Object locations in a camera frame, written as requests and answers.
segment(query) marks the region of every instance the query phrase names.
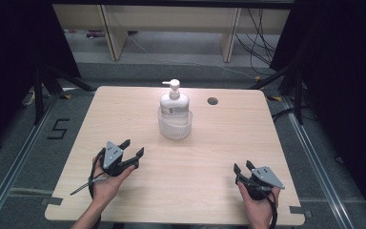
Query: hole in table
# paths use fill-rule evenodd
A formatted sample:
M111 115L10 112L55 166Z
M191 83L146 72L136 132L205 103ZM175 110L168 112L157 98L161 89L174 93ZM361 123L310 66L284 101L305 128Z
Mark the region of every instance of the hole in table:
M216 105L218 103L218 99L215 97L210 97L207 101L210 105Z

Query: human hand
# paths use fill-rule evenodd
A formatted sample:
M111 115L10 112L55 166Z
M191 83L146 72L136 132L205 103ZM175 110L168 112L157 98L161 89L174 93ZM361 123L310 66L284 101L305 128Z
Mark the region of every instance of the human hand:
M237 182L239 192L242 195L245 208L246 217L253 229L266 229L269 228L270 220L273 216L272 207L267 199L254 200L249 196L248 190L241 182ZM278 195L280 189L274 187L272 192L268 195L268 198L275 202L275 207L278 207Z
M95 164L93 177L104 173L99 161L100 158L98 160L98 163ZM115 196L117 195L121 183L132 173L134 169L135 166L132 165L124 170L123 173L117 177L109 177L108 179L95 182L93 184L93 202L98 203L102 206L107 206L110 201L112 201L112 199L115 198Z

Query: black cable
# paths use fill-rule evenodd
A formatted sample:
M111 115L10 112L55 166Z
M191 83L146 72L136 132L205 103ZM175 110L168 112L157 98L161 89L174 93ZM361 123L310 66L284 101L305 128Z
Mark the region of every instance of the black cable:
M242 40L239 38L239 36L236 34L235 35L237 40L239 41L240 45L245 49L246 52L255 55L258 59L260 59L261 61L263 61L266 64L270 64L270 62L265 59L263 56L261 56L259 53L253 51L251 48L249 48L244 42L242 42Z
M103 153L104 153L104 148L103 148L103 150L101 150L99 152L99 154L97 154L96 158L94 159L94 163L93 163L93 165L91 167L91 176L90 176L91 179L93 179L94 169L96 168L97 161L99 160L100 156L103 155Z
M301 106L301 109L303 108L309 108L309 106ZM286 110L283 110L277 114L272 114L273 122L276 122L278 118L284 114L293 114L295 112L295 108L289 108Z
M248 35L248 34L246 34L246 36L248 37L248 39L250 39L251 41L252 41L252 43L255 43L255 41ZM257 44L256 43L256 45L258 46L258 47L260 47L260 48L263 48L263 49L266 49L266 47L265 46L262 46L262 45L260 45L260 44ZM271 49L271 48L267 48L270 52L275 52L275 50L274 49Z
M266 39L264 39L264 33L263 33L263 24L262 24L262 19L263 19L263 9L259 9L259 26L257 26L257 24L255 23L255 21L254 21L254 17L252 16L252 13L251 13L251 11L248 9L248 13L249 13L249 15L251 16L251 19L252 19L252 21L253 21L253 23L254 23L254 27L255 27L255 29L256 29L256 32L257 32L257 34L256 34L256 38L255 38L255 40L254 40L254 43L256 43L256 40L257 40L257 37L258 36L260 36L260 39L263 41L263 45L264 45L264 50L265 50L265 52L266 52L266 54L267 54L267 56L269 57L269 59L270 58L273 58L273 56L272 56L272 54L270 53L270 49L268 48L268 46L270 47L270 48L272 48L273 49L273 51L275 51L275 48L272 46L272 45L270 45L269 44L269 42L267 42L266 41Z
M267 73L261 73L259 72L258 70L256 70L254 68L254 64L252 62L252 56L255 55L258 59L260 59L261 61L265 62L266 64L270 65L270 62L266 59L264 59L260 54L254 52L253 50L251 50L248 46L246 46L240 39L239 37L237 36L237 34L235 35L237 40L239 41L240 45L245 49L245 51L247 51L248 53L251 54L251 68L254 70L255 73L258 73L258 74L264 74L264 75L268 75L270 76L271 74L267 74Z
M269 42L267 42L265 39L264 39L264 34L262 33L262 32L260 32L259 31L259 28L257 27L257 25L256 25L256 23L255 23L255 21L254 21L254 18L253 18L253 16L252 16L252 13L251 13L251 11L250 11L250 9L248 9L248 13L249 13L249 15L251 16L251 18L252 18L252 21L254 22L254 27L256 28L256 31L257 31L257 33L259 33L259 34L261 34L261 39L263 40L263 43L265 43L265 44L267 44L267 46L269 46L271 49L273 49L274 51L275 51L275 48L272 46L272 45L270 45L269 44ZM262 17L263 16L263 9L259 9L259 18L260 17Z
M273 199L274 201L272 201L262 190L261 190L261 185L254 182L254 180L251 180L249 179L248 181L250 181L254 186L260 188L259 191L260 193L264 196L264 198L267 199L267 201L269 201L269 204L272 208L272 223L270 224L270 227L269 229L275 229L275 225L277 223L277 219L278 219L278 212L277 212L277 208L275 206L275 202L276 202L276 199L275 199L275 194L273 192L271 192L273 194Z

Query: black tape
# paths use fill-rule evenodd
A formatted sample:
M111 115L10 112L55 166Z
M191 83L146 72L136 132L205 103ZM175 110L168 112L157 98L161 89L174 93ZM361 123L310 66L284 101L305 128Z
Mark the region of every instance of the black tape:
M62 198L44 198L43 201L41 201L42 205L61 205L62 203Z
M290 206L291 214L304 214L304 209L302 207Z

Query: gray carpet floor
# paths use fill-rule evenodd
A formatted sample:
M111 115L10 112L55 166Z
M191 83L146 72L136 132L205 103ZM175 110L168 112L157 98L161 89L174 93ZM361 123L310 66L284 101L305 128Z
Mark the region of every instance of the gray carpet floor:
M79 63L82 81L91 86L141 86L160 87L161 81L178 78L182 87L246 89L255 83L257 75L251 68L232 67L231 71L217 67L187 65L109 65ZM269 69L257 69L272 73ZM267 96L278 95L276 89L280 80L265 87ZM64 88L74 87L60 80ZM51 196L62 172L72 144L78 134L93 94L81 90L72 91L70 98L58 99L43 127L32 152L14 183L11 192L0 211L0 228L69 228L72 222L49 221L45 219L45 200ZM283 102L267 101L272 114L284 110ZM1 136L0 182L20 151L34 121L34 107L27 106L18 111L11 125ZM62 139L52 127L58 119L67 119L58 128L67 129ZM303 110L304 128L318 152L325 170L347 207L356 228L366 228L366 202L356 188L347 170L334 158L336 150L326 137L324 130L311 110ZM293 176L295 188L305 212L306 221L297 228L340 228L325 198L309 159L295 133L289 115L281 116L275 127ZM101 228L112 228L112 223L103 222Z

